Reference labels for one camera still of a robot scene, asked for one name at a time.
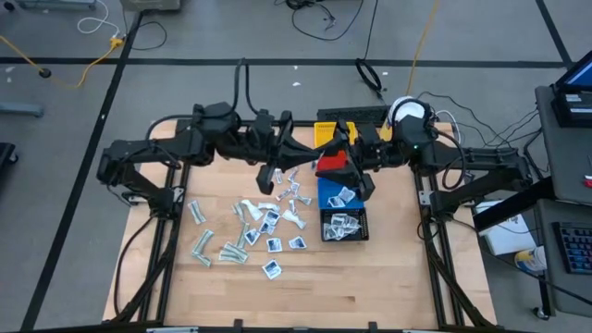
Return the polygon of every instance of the keyboard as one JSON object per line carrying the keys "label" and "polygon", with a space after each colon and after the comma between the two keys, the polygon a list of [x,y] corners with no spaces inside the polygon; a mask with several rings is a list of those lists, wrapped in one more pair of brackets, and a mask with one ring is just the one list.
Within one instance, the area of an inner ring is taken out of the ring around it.
{"label": "keyboard", "polygon": [[561,259],[570,274],[592,274],[592,223],[554,222]]}
{"label": "keyboard", "polygon": [[342,107],[332,109],[319,109],[316,112],[318,121],[337,121],[344,119],[353,122],[371,122],[376,126],[382,126],[387,117],[390,106],[359,106]]}

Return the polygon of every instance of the red object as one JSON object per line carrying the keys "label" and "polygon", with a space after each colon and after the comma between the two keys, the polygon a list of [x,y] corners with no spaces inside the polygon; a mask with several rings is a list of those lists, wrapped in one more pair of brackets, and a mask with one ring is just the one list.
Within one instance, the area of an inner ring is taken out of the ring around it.
{"label": "red object", "polygon": [[341,169],[345,167],[346,161],[347,157],[344,151],[339,151],[335,156],[323,155],[316,165],[316,171]]}

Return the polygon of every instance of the screen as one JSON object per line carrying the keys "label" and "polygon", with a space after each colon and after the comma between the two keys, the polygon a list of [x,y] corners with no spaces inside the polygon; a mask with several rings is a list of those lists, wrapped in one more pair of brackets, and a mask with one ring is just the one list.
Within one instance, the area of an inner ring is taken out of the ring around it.
{"label": "screen", "polygon": [[592,60],[590,60],[581,70],[575,72],[567,80],[567,84],[576,86],[592,87]]}

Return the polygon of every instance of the yellow cable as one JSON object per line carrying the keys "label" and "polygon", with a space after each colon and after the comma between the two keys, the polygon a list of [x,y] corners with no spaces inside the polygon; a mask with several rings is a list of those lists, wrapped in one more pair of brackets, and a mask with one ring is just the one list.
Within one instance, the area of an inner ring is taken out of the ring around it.
{"label": "yellow cable", "polygon": [[[32,60],[30,60],[24,53],[22,53],[22,51],[20,51],[13,43],[11,43],[7,38],[5,38],[4,36],[0,35],[0,41],[4,42],[6,45],[8,45],[8,47],[10,47],[14,52],[16,52],[19,56],[21,56],[23,59],[25,59],[29,64],[31,64],[31,66],[37,68],[37,70],[39,70],[40,72],[44,72],[45,69],[41,68],[39,65],[35,64]],[[107,58],[109,55],[111,55],[113,53],[113,51],[115,51],[115,49],[117,49],[119,46],[121,46],[123,44],[123,40],[118,39],[118,38],[111,38],[111,46],[109,47],[109,51],[107,51],[104,55],[102,55],[101,57],[99,57],[98,59],[94,60],[91,64],[89,64],[89,66],[87,66],[84,71],[82,71],[82,77],[80,78],[80,81],[78,82],[78,84],[74,85],[74,84],[68,84],[63,82],[62,80],[58,79],[58,78],[53,78],[50,77],[51,81],[56,82],[60,85],[63,85],[67,88],[71,88],[71,89],[78,89],[82,86],[82,84],[84,84],[84,82],[86,81],[86,75],[88,74],[89,70],[91,69],[92,66],[100,63],[101,61],[105,60],[105,58]]]}
{"label": "yellow cable", "polygon": [[37,68],[39,71],[43,71],[43,68],[39,67],[39,65],[35,64],[32,60],[30,60],[24,53],[22,53],[13,43],[11,43],[4,36],[0,35],[0,40],[4,42],[6,45],[8,45],[8,47],[10,47],[12,51],[16,52],[20,57],[27,60],[27,62],[31,64],[31,66]]}
{"label": "yellow cable", "polygon": [[438,5],[440,0],[434,0],[434,6],[432,6],[432,12],[429,14],[429,20],[425,24],[424,32],[422,33],[422,38],[419,40],[419,44],[417,45],[417,49],[415,50],[415,56],[413,57],[413,64],[411,66],[411,73],[409,74],[409,82],[407,82],[407,90],[405,91],[405,95],[409,95],[411,93],[411,88],[413,86],[413,74],[415,73],[415,63],[417,63],[417,59],[422,52],[422,47],[424,46],[424,40],[426,39],[427,32],[434,21],[434,17],[436,16],[436,12],[438,11]]}

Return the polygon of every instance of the white cable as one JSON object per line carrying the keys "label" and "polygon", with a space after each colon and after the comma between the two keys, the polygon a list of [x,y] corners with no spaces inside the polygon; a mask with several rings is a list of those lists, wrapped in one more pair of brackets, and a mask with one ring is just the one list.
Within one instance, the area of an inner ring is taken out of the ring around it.
{"label": "white cable", "polygon": [[452,115],[452,113],[450,113],[448,110],[440,110],[440,111],[437,111],[436,116],[438,114],[441,114],[441,113],[447,114],[448,117],[450,117],[450,119],[452,119],[452,124],[454,124],[454,127],[456,128],[456,131],[459,133],[459,144],[461,144],[463,138],[461,137],[461,129],[459,129],[459,124],[456,122],[456,119],[454,118],[454,116]]}
{"label": "white cable", "polygon": [[[101,26],[103,26],[103,24],[106,24],[106,25],[110,25],[110,26],[114,27],[115,29],[117,29],[117,31],[115,32],[115,34],[113,35],[113,37],[114,38],[115,37],[118,37],[119,32],[120,32],[119,27],[117,25],[115,25],[115,24],[107,21],[107,19],[109,18],[109,8],[101,0],[96,0],[96,2],[98,2],[101,5],[103,5],[103,7],[105,8],[105,18],[103,18],[103,19],[100,19],[100,18],[83,18],[80,21],[78,21],[78,26],[77,26],[78,31],[80,31],[81,33],[84,33],[84,34],[91,34],[91,33],[95,33],[96,31],[98,31],[101,28]],[[83,30],[80,27],[80,24],[82,22],[86,21],[86,20],[97,21],[97,22],[99,22],[99,24],[94,29],[89,30],[89,31],[85,31],[85,30]]]}

